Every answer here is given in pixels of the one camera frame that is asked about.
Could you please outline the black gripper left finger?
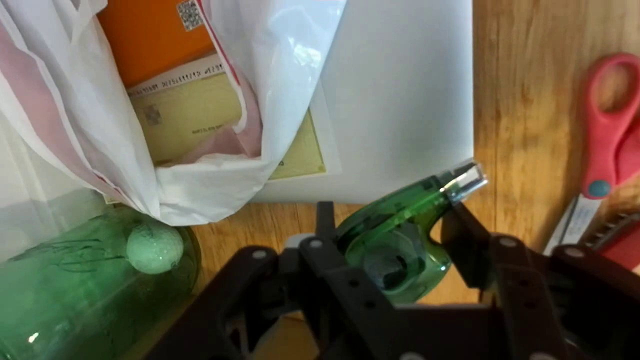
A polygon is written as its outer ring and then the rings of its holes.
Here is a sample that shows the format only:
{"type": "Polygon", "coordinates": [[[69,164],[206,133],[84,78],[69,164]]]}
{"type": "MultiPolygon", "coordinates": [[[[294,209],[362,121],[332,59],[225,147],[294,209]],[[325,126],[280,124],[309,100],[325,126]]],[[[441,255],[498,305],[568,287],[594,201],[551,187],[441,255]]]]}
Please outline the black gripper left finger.
{"type": "Polygon", "coordinates": [[[334,244],[334,204],[294,249],[238,251],[143,360],[248,360],[263,336],[299,311],[317,360],[428,360],[428,351],[360,268],[334,244]]]}

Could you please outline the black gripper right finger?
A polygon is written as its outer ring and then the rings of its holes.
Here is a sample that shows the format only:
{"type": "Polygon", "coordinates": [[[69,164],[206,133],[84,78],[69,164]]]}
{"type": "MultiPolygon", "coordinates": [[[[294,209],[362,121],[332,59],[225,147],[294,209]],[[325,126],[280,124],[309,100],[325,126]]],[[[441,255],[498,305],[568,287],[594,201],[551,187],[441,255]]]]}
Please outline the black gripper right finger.
{"type": "Polygon", "coordinates": [[[640,360],[640,279],[620,264],[586,247],[537,255],[463,204],[444,214],[441,247],[480,293],[454,360],[640,360]]]}

